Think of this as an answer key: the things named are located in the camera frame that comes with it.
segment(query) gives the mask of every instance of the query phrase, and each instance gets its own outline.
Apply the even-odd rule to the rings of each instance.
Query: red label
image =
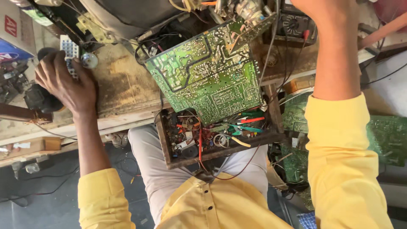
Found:
[[[7,15],[4,19],[4,30],[14,37],[17,37],[17,23]]]

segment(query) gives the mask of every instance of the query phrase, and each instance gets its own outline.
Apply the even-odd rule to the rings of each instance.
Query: remote control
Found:
[[[66,61],[66,66],[68,67],[69,74],[74,79],[78,79],[78,75],[75,72],[74,68],[72,67],[72,59],[77,57],[79,58],[79,46],[75,44],[67,35],[61,35],[60,37],[60,43],[61,43],[61,50],[65,51],[65,61]]]

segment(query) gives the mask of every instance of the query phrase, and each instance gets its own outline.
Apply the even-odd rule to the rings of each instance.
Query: yellow handle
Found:
[[[244,143],[244,142],[240,141],[239,139],[237,139],[237,138],[235,138],[235,137],[232,137],[232,140],[234,140],[235,142],[237,142],[237,143],[239,143],[239,144],[241,144],[241,145],[243,145],[243,146],[251,147],[250,144]]]

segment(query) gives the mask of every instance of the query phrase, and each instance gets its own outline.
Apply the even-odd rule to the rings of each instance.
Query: grey trousers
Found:
[[[152,124],[130,129],[129,142],[146,186],[151,215],[158,225],[166,201],[192,176],[192,173],[184,167],[167,169],[158,133]],[[220,172],[238,174],[249,162],[255,150],[256,148],[252,148],[232,154],[225,160]],[[260,146],[250,164],[238,178],[256,187],[267,200],[266,154],[267,146]]]

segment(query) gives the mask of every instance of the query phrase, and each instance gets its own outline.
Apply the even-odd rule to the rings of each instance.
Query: blue cloth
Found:
[[[315,211],[299,214],[297,217],[304,229],[317,229],[317,223],[315,222]]]

